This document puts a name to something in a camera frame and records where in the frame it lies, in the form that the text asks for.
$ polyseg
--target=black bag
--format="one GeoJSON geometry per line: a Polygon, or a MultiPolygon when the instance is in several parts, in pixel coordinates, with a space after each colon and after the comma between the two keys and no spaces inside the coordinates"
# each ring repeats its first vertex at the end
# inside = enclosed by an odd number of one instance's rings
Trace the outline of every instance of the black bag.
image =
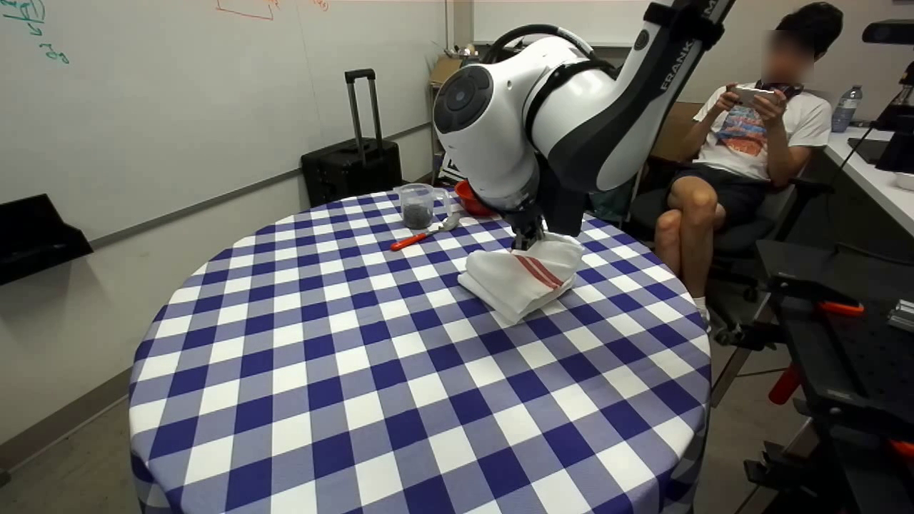
{"type": "Polygon", "coordinates": [[[49,195],[0,206],[0,285],[92,253],[85,233],[66,225],[49,195]]]}
{"type": "Polygon", "coordinates": [[[380,133],[373,68],[344,71],[344,85],[349,85],[353,141],[342,141],[336,146],[300,156],[300,172],[306,176],[310,206],[323,206],[352,195],[387,191],[402,182],[400,149],[397,142],[383,141],[380,133]],[[373,142],[362,141],[360,106],[353,96],[353,82],[360,78],[369,79],[369,92],[372,92],[373,142]]]}

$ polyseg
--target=round table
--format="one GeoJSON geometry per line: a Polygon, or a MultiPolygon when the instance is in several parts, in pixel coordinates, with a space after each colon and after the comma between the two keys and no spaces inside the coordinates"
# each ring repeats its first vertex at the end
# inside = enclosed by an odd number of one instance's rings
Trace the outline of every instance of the round table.
{"type": "Polygon", "coordinates": [[[680,281],[586,218],[586,265],[502,329],[457,273],[462,218],[406,251],[394,195],[286,218],[197,268],[137,349],[147,508],[659,512],[684,495],[709,338],[680,281]]]}

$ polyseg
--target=man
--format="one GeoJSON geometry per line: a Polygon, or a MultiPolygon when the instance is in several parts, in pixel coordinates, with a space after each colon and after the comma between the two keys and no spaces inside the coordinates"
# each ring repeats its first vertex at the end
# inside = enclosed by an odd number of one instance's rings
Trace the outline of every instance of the man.
{"type": "MultiPolygon", "coordinates": [[[[810,4],[781,18],[776,29],[799,29],[776,34],[801,34],[813,62],[837,41],[843,14],[829,4],[810,4]]],[[[674,173],[669,212],[657,218],[653,248],[683,278],[706,319],[714,232],[751,221],[764,195],[787,186],[830,138],[830,106],[799,82],[776,79],[754,89],[764,93],[741,103],[736,85],[723,85],[693,113],[690,163],[674,173]]]]}

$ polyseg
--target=hand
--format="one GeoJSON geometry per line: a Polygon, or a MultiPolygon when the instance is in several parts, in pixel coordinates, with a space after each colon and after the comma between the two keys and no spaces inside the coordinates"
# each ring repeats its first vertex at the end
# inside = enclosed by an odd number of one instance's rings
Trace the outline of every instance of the hand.
{"type": "Polygon", "coordinates": [[[754,93],[751,108],[763,118],[764,126],[776,126],[781,122],[786,103],[786,93],[774,89],[771,93],[754,93]]]}
{"type": "Polygon", "coordinates": [[[727,112],[727,108],[733,108],[733,106],[739,106],[739,93],[736,93],[736,85],[727,82],[727,85],[723,89],[723,93],[716,96],[714,112],[727,112]]]}

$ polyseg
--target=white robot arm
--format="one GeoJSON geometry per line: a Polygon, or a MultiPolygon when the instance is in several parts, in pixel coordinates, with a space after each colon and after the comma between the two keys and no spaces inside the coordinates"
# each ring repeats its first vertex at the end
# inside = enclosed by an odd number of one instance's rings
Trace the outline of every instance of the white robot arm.
{"type": "Polygon", "coordinates": [[[494,42],[536,34],[496,62],[462,66],[434,99],[434,129],[459,173],[512,218],[516,246],[552,232],[576,233],[581,195],[631,179],[659,122],[733,0],[657,0],[623,71],[556,26],[522,26],[494,42]]]}

